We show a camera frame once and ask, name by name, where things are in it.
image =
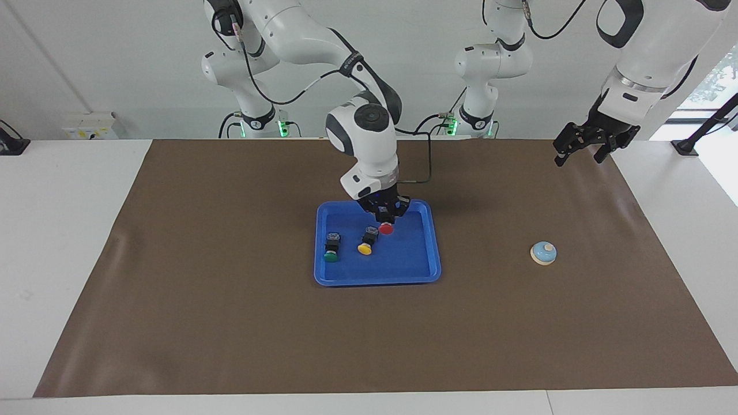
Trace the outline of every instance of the blue tray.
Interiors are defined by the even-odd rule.
[[[326,287],[357,285],[425,284],[441,277],[441,259],[435,240],[430,206],[413,200],[397,219],[392,235],[380,235],[372,255],[356,248],[367,226],[377,226],[374,216],[358,203],[327,202],[318,208],[315,231],[315,280]],[[341,234],[338,262],[323,259],[325,237]]]

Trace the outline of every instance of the black stand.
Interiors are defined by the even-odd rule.
[[[0,128],[0,156],[20,156],[26,150],[31,140],[12,138]]]
[[[730,114],[730,112],[733,111],[737,106],[738,94],[735,94],[731,99],[728,100],[727,103],[725,103],[724,106],[718,109],[715,114],[710,117],[709,120],[705,121],[705,123],[702,124],[702,126],[699,127],[699,129],[696,130],[694,134],[692,134],[688,139],[674,140],[672,141],[672,145],[677,150],[677,152],[683,156],[699,156],[699,154],[697,154],[697,152],[694,150],[694,145],[697,144],[697,141],[700,141],[700,138],[709,133],[713,127],[720,123],[720,121],[725,118],[726,115]]]

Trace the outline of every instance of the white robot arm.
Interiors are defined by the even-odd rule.
[[[605,0],[598,15],[600,36],[622,55],[607,77],[587,122],[566,125],[553,145],[556,164],[575,151],[602,144],[597,162],[627,147],[651,108],[697,58],[728,12],[731,0]],[[615,33],[602,29],[606,13],[624,15]]]
[[[297,0],[204,0],[204,5],[213,30],[231,53],[206,55],[203,70],[210,80],[236,93],[244,114],[255,117],[274,111],[275,102],[256,87],[253,75],[280,60],[331,64],[364,90],[326,119],[331,143],[358,160],[341,183],[377,221],[393,224],[402,216],[410,200],[397,193],[395,123],[402,101],[395,90],[337,31],[319,25]],[[235,66],[239,58],[240,72]]]
[[[533,53],[525,43],[525,16],[521,0],[489,0],[483,12],[489,17],[493,44],[475,44],[456,55],[456,72],[466,81],[466,98],[456,110],[457,134],[481,137],[489,133],[497,88],[494,79],[525,75]]]

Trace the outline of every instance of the white wall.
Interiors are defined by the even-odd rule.
[[[84,108],[64,86],[22,26],[12,24],[6,1],[32,37],[48,51],[72,89],[95,111],[116,112],[131,138],[213,137],[222,117],[236,109],[226,89],[200,73],[200,57],[218,50],[202,0],[0,0],[0,117],[36,139],[62,138],[64,112]],[[400,125],[409,128],[445,111],[463,88],[453,70],[456,52],[491,40],[480,20],[480,1],[303,0],[326,26],[342,32],[401,94]],[[560,27],[578,0],[535,2],[539,32]],[[523,78],[500,80],[497,118],[501,137],[555,137],[568,121],[582,122],[618,51],[597,35],[600,1],[552,41],[528,37],[534,68]],[[683,91],[659,104],[650,135],[738,40],[738,7],[703,52]],[[291,97],[325,66],[281,64],[260,75],[278,99]],[[331,77],[287,107],[306,135],[323,135],[325,113],[354,93]]]

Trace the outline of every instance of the green cap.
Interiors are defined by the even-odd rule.
[[[323,255],[323,258],[325,258],[325,262],[338,262],[338,255],[333,251],[328,251]]]

